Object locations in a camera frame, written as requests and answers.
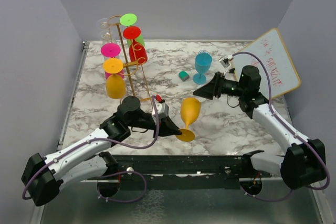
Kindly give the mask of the blue wine glass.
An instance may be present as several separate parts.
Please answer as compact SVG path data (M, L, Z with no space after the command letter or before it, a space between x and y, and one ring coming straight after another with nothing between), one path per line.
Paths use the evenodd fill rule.
M206 83L205 73L210 69L212 64L212 56L207 52L199 53L195 58L196 74L193 76L193 81L198 84Z

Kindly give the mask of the gold wire glass rack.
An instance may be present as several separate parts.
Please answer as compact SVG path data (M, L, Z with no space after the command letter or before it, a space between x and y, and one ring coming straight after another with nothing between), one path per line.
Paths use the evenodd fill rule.
M129 81L129 88L133 96L135 92L135 82L132 75L138 71L142 74L142 81L145 85L146 96L140 97L141 102L150 99L149 85L145 75L143 65L148 61L141 29L135 24L138 18L136 14L127 13L124 15L114 15L107 19L108 29L115 27L120 41L121 51L124 56L126 74Z

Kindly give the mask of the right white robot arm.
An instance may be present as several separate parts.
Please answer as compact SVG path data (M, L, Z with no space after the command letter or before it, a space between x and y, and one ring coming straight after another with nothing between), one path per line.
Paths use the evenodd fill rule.
M209 100L220 98L222 94L238 97L240 109L280 145L284 156L263 151L245 154L241 171L246 177L254 177L259 171L267 172L282 178L293 190L326 179L324 144L319 139L309 139L284 120L259 91L260 83L259 69L244 66L238 81L228 80L217 72L193 95Z

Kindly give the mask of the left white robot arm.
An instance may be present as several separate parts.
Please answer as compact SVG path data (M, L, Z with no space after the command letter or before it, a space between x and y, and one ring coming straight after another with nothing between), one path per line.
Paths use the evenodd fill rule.
M112 116L85 138L54 153L32 155L26 164L21 180L22 198L32 200L36 206L51 202L60 191L72 183L86 179L117 179L124 174L135 174L132 168L122 168L107 150L121 145L136 150L151 147L158 137L181 135L178 126L169 117L169 106L156 96L151 98L153 109L146 113L138 98L124 98ZM153 141L145 146L124 143L131 128L153 131Z

